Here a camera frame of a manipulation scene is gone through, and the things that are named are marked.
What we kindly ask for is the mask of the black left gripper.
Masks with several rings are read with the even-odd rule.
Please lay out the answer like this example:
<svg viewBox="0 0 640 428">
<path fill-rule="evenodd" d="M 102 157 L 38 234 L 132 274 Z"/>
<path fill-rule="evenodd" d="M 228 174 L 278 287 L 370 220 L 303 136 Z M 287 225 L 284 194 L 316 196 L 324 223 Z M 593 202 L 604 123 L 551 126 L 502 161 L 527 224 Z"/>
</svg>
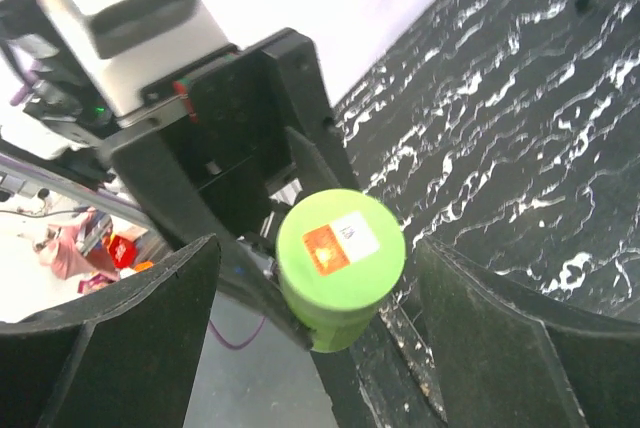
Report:
<svg viewBox="0 0 640 428">
<path fill-rule="evenodd" d="M 173 248 L 257 232 L 271 196 L 356 188 L 316 47 L 284 29 L 229 46 L 160 85 L 165 99 L 107 142 L 107 159 Z"/>
</svg>

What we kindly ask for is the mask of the green lidded pill bottle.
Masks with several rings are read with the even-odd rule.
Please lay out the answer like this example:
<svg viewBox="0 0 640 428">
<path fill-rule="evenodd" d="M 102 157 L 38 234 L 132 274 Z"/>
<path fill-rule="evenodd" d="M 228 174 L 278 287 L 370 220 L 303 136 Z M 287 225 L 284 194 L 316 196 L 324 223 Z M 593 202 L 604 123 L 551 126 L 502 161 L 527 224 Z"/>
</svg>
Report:
<svg viewBox="0 0 640 428">
<path fill-rule="evenodd" d="M 400 279 L 403 231 L 381 202 L 349 189 L 315 193 L 286 215 L 276 238 L 281 290 L 311 331 L 312 350 L 351 346 Z"/>
</svg>

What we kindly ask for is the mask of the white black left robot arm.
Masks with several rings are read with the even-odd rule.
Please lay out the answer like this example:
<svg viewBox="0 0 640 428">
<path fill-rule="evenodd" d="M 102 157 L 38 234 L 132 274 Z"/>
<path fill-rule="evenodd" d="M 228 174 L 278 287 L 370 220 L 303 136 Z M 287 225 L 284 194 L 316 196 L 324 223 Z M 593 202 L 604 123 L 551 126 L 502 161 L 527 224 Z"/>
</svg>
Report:
<svg viewBox="0 0 640 428">
<path fill-rule="evenodd" d="M 204 48 L 170 68 L 144 56 L 136 74 L 134 109 L 117 115 L 74 56 L 36 67 L 25 112 L 81 150 L 51 161 L 8 142 L 2 152 L 92 195 L 121 179 L 172 248 L 214 235 L 219 289 L 317 350 L 318 330 L 285 300 L 283 274 L 264 274 L 249 256 L 274 254 L 292 209 L 275 194 L 291 182 L 304 195 L 358 185 L 314 43 L 284 29 L 246 49 Z"/>
</svg>

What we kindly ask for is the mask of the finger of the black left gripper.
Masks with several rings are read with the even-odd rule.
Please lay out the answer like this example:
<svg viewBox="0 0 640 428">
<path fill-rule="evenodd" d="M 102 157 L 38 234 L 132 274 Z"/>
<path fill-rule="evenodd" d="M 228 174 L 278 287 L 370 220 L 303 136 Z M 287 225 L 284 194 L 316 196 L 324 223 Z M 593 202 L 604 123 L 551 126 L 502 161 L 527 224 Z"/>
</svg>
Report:
<svg viewBox="0 0 640 428">
<path fill-rule="evenodd" d="M 305 351 L 312 347 L 311 330 L 292 312 L 278 283 L 275 259 L 245 241 L 219 242 L 219 291 L 263 315 Z"/>
</svg>

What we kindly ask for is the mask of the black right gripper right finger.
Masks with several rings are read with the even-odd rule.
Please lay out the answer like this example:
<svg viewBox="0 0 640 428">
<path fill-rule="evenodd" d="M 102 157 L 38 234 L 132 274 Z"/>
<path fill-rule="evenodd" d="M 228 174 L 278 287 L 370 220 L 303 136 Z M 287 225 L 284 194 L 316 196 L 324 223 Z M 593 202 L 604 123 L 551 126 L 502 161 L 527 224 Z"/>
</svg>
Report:
<svg viewBox="0 0 640 428">
<path fill-rule="evenodd" d="M 553 300 L 426 240 L 414 251 L 451 427 L 636 427 L 639 326 Z"/>
</svg>

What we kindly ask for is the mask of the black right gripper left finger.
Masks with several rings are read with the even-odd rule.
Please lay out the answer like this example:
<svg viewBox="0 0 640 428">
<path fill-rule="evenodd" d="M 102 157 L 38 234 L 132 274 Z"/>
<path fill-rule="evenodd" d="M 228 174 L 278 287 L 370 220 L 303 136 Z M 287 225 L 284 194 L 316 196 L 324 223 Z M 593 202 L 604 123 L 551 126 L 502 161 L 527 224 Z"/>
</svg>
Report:
<svg viewBox="0 0 640 428">
<path fill-rule="evenodd" d="M 180 427 L 216 293 L 201 238 L 93 294 L 1 325 L 4 427 Z"/>
</svg>

